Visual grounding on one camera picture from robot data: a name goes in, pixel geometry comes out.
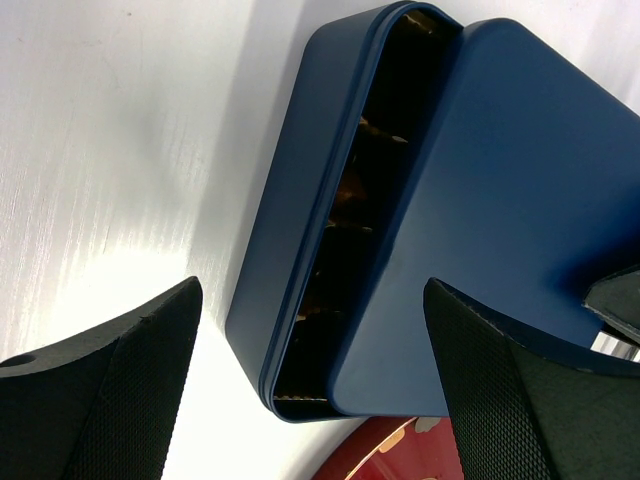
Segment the blue box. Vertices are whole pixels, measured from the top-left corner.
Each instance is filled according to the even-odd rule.
[[[302,59],[227,338],[289,421],[443,416],[438,277],[590,346],[588,286],[640,261],[638,117],[521,25],[400,2]]]

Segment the navy blue case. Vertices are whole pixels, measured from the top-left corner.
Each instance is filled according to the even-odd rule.
[[[296,321],[323,232],[323,245],[342,238],[327,221],[356,161],[363,109],[376,116],[365,102],[380,95],[381,52],[416,10],[445,47],[424,91],[406,79],[422,112],[373,233],[349,247],[365,253],[357,274],[338,277],[348,306],[335,325]],[[640,260],[638,152],[638,117],[515,22],[463,29],[433,6],[400,2],[320,28],[226,323],[263,403],[290,421],[446,415],[422,311],[431,277],[590,346],[601,322],[581,307],[588,286]],[[304,333],[309,325],[321,328]]]

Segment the textured surface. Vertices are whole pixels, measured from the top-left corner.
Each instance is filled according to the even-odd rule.
[[[557,478],[506,340],[431,282],[425,305],[465,479]]]
[[[104,322],[188,270],[205,316],[165,477],[308,478],[352,424],[272,418],[216,326],[304,43],[383,3],[1,2],[0,359]],[[640,111],[636,2],[436,3],[465,24],[519,20]]]
[[[0,363],[0,478],[159,479],[201,310],[191,278]]]
[[[638,478],[640,366],[431,280],[425,315],[465,478]]]
[[[200,317],[191,287],[118,342],[65,479],[162,476]]]

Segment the white surface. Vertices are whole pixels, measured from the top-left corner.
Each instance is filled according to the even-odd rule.
[[[305,42],[384,3],[3,0],[0,359],[196,274],[205,314],[165,478],[308,478],[355,424],[276,420],[221,326]],[[640,3],[438,6],[519,20],[640,111]]]

